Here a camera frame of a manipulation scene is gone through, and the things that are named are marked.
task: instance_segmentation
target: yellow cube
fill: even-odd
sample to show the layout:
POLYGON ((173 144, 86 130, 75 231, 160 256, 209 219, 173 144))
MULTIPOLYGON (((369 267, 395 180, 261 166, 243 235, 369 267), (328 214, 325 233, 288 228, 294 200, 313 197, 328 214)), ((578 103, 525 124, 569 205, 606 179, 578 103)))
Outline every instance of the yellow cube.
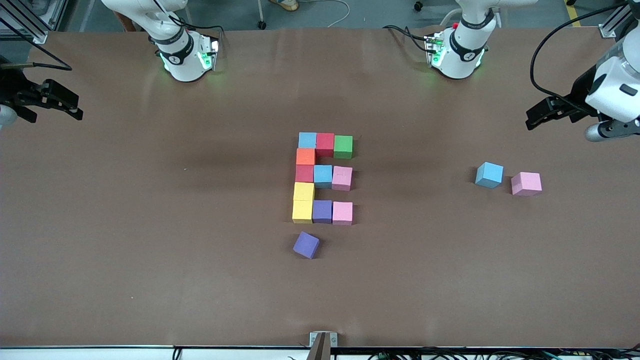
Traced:
POLYGON ((313 208, 313 201, 293 200, 292 219, 294 224, 311 224, 311 214, 313 212, 313 208))
POLYGON ((293 199, 313 201, 315 191, 313 183, 295 183, 293 185, 293 199))

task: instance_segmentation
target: black band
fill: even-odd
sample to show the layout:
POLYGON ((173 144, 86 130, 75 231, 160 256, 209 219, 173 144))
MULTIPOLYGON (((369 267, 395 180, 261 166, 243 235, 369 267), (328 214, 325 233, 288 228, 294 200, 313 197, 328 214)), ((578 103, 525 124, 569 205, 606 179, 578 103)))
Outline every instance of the black band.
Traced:
POLYGON ((466 62, 470 62, 470 61, 474 61, 474 59, 480 55, 480 53, 482 52, 482 50, 484 50, 484 45, 486 45, 486 43, 484 43, 484 45, 482 45, 481 47, 471 50, 471 49, 467 49, 466 47, 461 46, 460 44, 458 44, 458 42, 456 41, 456 30, 454 30, 451 33, 451 36, 449 37, 449 43, 451 44, 451 49, 460 56, 460 60, 466 62))
POLYGON ((156 44, 157 45, 171 45, 174 42, 180 40, 180 37, 182 36, 183 33, 184 33, 184 27, 181 26, 180 27, 180 31, 178 31, 177 34, 175 34, 174 36, 172 36, 172 37, 170 37, 170 38, 168 38, 166 40, 154 39, 154 38, 151 37, 151 35, 149 35, 149 42, 151 44, 154 44, 154 45, 156 45, 156 44))
POLYGON ((466 21, 464 17, 460 20, 460 24, 468 29, 479 30, 487 26, 487 24, 489 24, 494 17, 495 17, 495 14, 493 13, 493 9, 489 9, 489 13, 486 14, 484 21, 482 21, 480 24, 472 24, 466 21))
POLYGON ((163 58, 165 58, 166 61, 170 62, 173 65, 182 65, 182 63, 184 63, 184 59, 189 56, 189 54, 193 50, 193 38, 189 34, 188 37, 189 41, 187 42, 187 46, 183 47, 182 50, 177 51, 173 54, 160 51, 163 58))

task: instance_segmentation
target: orange cube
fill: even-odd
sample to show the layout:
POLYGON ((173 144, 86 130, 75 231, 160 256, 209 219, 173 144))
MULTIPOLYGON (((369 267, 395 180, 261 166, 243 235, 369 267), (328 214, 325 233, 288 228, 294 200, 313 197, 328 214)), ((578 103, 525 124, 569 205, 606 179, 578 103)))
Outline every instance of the orange cube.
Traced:
POLYGON ((316 150, 299 147, 296 151, 296 165, 315 165, 316 150))

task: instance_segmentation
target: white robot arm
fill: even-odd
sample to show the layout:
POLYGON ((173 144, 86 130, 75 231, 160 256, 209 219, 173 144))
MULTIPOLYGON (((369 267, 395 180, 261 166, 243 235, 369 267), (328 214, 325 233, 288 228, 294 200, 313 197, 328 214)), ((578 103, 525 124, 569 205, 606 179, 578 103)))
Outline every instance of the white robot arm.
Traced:
POLYGON ((587 140, 640 135, 640 28, 633 29, 597 63, 585 103, 598 110, 599 123, 589 126, 587 140))
POLYGON ((217 39, 188 31, 173 12, 187 0, 102 0, 144 28, 160 49, 164 68, 179 81, 194 81, 215 66, 217 39))
POLYGON ((429 64, 452 79, 463 79, 480 65, 486 41, 495 29, 493 8, 524 6, 538 0, 456 0, 462 7, 457 28, 447 28, 427 40, 429 64))
MULTIPOLYGON (((628 4, 638 19, 640 0, 629 0, 628 4)), ((568 95, 547 97, 529 109, 527 128, 533 130, 564 117, 577 122, 593 116, 598 123, 585 132, 590 142, 640 135, 639 92, 640 28, 635 28, 578 77, 568 95)))

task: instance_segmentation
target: light blue cube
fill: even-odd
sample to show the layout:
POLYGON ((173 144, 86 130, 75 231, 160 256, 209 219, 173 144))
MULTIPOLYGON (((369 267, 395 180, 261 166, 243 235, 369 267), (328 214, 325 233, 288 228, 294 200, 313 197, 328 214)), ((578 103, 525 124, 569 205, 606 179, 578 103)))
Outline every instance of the light blue cube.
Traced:
POLYGON ((331 188, 333 169, 331 165, 314 165, 314 184, 316 188, 331 188))
POLYGON ((317 133, 300 133, 298 137, 298 147, 304 147, 307 149, 316 148, 316 134, 317 133))
POLYGON ((484 163, 478 168, 476 175, 476 185, 493 189, 502 182, 502 171, 504 167, 492 163, 484 163))

